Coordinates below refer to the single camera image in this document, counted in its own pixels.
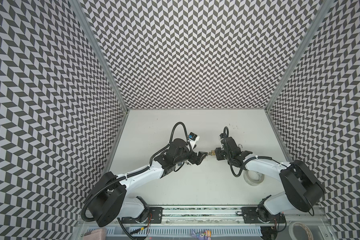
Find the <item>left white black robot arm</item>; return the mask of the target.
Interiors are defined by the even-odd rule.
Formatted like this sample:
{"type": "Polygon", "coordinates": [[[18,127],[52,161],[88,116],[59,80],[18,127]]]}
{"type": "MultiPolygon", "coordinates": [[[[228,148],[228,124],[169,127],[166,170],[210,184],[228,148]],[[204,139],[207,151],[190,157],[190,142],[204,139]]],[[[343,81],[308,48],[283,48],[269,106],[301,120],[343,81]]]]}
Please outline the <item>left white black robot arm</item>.
{"type": "Polygon", "coordinates": [[[177,172],[185,163],[200,165],[208,153],[194,151],[199,139],[197,134],[187,132],[184,123],[176,123],[169,142],[150,157],[148,165],[129,173],[107,172],[101,176],[84,201],[81,219],[96,222],[99,227],[116,218],[144,222],[149,217],[150,206],[142,197],[129,195],[147,183],[177,172]]]}

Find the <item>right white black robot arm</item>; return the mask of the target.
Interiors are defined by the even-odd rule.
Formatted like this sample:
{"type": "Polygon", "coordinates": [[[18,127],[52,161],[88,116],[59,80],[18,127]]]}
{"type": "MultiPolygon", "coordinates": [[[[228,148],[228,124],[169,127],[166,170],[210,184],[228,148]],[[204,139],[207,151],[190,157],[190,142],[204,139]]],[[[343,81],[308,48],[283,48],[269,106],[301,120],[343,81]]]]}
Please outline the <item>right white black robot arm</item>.
{"type": "Polygon", "coordinates": [[[314,205],[325,194],[324,185],[302,161],[279,162],[268,156],[258,156],[242,151],[229,135],[228,127],[220,134],[221,147],[215,149],[219,161],[226,160],[234,177],[248,171],[268,176],[283,185],[283,191],[269,195],[257,205],[256,213],[262,223],[270,222],[275,216],[289,210],[315,214],[314,205]]]}

